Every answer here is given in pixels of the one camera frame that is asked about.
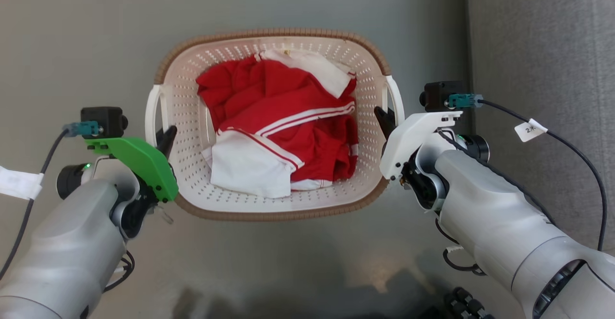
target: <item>clothes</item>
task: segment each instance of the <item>clothes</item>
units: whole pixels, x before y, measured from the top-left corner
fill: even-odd
[[[279,198],[352,176],[358,136],[347,114],[355,108],[356,79],[311,57],[269,50],[211,67],[197,79],[217,131],[203,152],[212,184]]]
[[[344,89],[356,75],[350,67],[343,64],[333,64],[326,58],[313,52],[292,50],[279,52],[278,50],[265,50],[255,55],[257,61],[279,61],[288,68],[299,68],[312,74],[322,87],[333,97],[339,98]]]

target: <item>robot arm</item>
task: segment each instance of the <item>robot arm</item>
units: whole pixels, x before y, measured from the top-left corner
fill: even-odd
[[[110,220],[117,199],[110,181],[95,179],[62,201],[0,290],[0,316],[86,318],[126,252]]]
[[[488,147],[468,142],[479,137],[448,129],[459,115],[411,115],[387,140],[382,174],[412,188],[421,207],[437,214],[441,227],[514,295],[527,318],[611,317],[615,258],[572,240],[518,188],[474,159],[488,160]]]
[[[88,149],[103,156],[94,166],[60,172],[57,188],[64,201],[35,229],[29,250],[0,288],[2,318],[88,317],[145,216],[177,194],[167,163],[174,126],[160,133],[156,149],[121,138],[127,120],[119,108],[86,108],[81,114]]]

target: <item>white stripe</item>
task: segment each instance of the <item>white stripe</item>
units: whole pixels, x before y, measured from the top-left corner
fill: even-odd
[[[229,132],[240,133],[240,134],[242,134],[242,135],[243,135],[243,133],[244,133],[244,132],[240,132],[240,131],[237,131],[237,130],[233,129],[233,127],[229,127],[229,129],[227,129],[227,130],[226,130],[226,131],[224,131],[224,132],[221,132],[221,133],[220,133],[220,132],[218,131],[218,141],[224,140],[225,135],[228,135],[227,133],[229,133]],[[303,162],[303,161],[302,161],[299,157],[297,157],[296,155],[294,155],[294,154],[292,154],[292,153],[290,153],[290,152],[286,151],[285,149],[283,149],[283,148],[279,147],[279,146],[278,146],[275,142],[273,142],[272,140],[269,140],[269,139],[267,139],[267,138],[265,138],[265,137],[261,137],[261,136],[259,136],[259,135],[250,135],[250,136],[251,136],[251,137],[253,137],[254,139],[258,140],[259,142],[261,142],[262,144],[264,144],[265,146],[267,146],[267,147],[268,147],[268,148],[270,148],[271,150],[273,150],[273,151],[274,151],[275,153],[277,153],[278,155],[280,155],[280,156],[282,156],[282,157],[284,157],[284,158],[286,158],[286,159],[290,159],[290,160],[292,160],[293,162],[295,162],[295,164],[297,164],[297,166],[298,166],[299,168],[301,168],[301,167],[303,167],[303,166],[305,165],[305,163],[304,163],[304,162]],[[287,160],[285,160],[285,159],[283,159],[283,158],[280,158],[280,157],[278,157],[278,158],[280,159],[280,161],[282,161],[282,162],[284,162],[284,163],[286,163],[286,164],[290,165],[290,166],[293,168],[293,170],[292,170],[293,172],[294,172],[295,170],[297,170],[297,169],[298,169],[298,168],[295,168],[295,166],[294,166],[292,163],[288,162]]]
[[[271,131],[273,129],[275,129],[275,132],[279,132],[283,129],[292,127],[292,126],[296,126],[298,124],[302,124],[305,122],[309,122],[309,121],[313,121],[313,120],[317,120],[319,118],[324,118],[324,117],[332,117],[332,116],[338,116],[338,115],[345,115],[347,113],[350,113],[354,110],[354,102],[350,102],[348,104],[346,104],[343,107],[337,107],[337,108],[321,108],[321,109],[311,109],[311,110],[306,110],[306,111],[302,111],[301,113],[297,113],[294,114],[292,116],[289,117],[285,117],[281,120],[277,120],[276,122],[271,123],[269,126],[266,126],[264,128],[261,128],[259,131],[256,132],[257,135],[263,135],[263,136],[267,136],[267,135],[271,135]],[[298,120],[301,119],[300,123],[297,122],[292,122],[288,125],[283,126],[283,124],[289,123],[290,121],[293,120]]]
[[[334,116],[340,116],[340,115],[346,115],[347,113],[351,113],[354,110],[354,107],[351,107],[349,109],[346,109],[345,111],[337,111],[337,112],[333,112],[333,113],[325,113],[325,114],[321,114],[321,115],[316,115],[316,116],[312,116],[309,118],[304,118],[302,120],[296,120],[292,123],[289,124],[284,124],[283,126],[280,126],[278,128],[272,129],[266,133],[263,133],[264,137],[268,137],[269,135],[273,135],[279,131],[283,131],[286,128],[290,128],[290,127],[294,127],[294,126],[298,126],[299,124],[303,124],[305,122],[310,122],[313,120],[318,120],[320,118],[327,118],[327,117],[334,117]]]
[[[290,189],[292,190],[312,190],[318,188],[331,187],[333,183],[327,180],[312,180],[305,179],[290,183]]]

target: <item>gray floor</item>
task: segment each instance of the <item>gray floor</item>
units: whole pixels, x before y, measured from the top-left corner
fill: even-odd
[[[275,26],[358,32],[390,61],[406,114],[419,111],[426,82],[467,79],[464,0],[0,0],[0,20],[0,164],[25,172],[39,171],[61,125],[84,106],[123,107],[129,135],[143,136],[158,62],[194,35]],[[60,168],[91,159],[83,142],[63,142],[29,232],[59,201]],[[24,207],[0,199],[0,260]],[[175,224],[147,220],[129,244],[136,271],[92,317],[399,317],[454,286],[499,318],[518,315],[489,278],[444,264],[448,243],[434,217],[397,186],[361,211],[300,222],[211,222],[172,204],[167,211]]]

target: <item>basket handle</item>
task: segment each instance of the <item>basket handle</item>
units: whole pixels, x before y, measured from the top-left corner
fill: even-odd
[[[399,87],[393,80],[393,76],[385,76],[387,89],[391,94],[391,100],[393,101],[393,109],[395,110],[395,125],[400,125],[406,120],[406,113],[404,113],[404,102],[402,102],[402,95],[399,93]]]
[[[167,99],[162,89],[162,85],[154,85],[149,92],[148,104],[145,106],[145,141],[156,147],[156,113],[158,113],[158,100],[160,100],[160,112],[162,113],[162,129],[169,128],[169,117],[167,115]]]

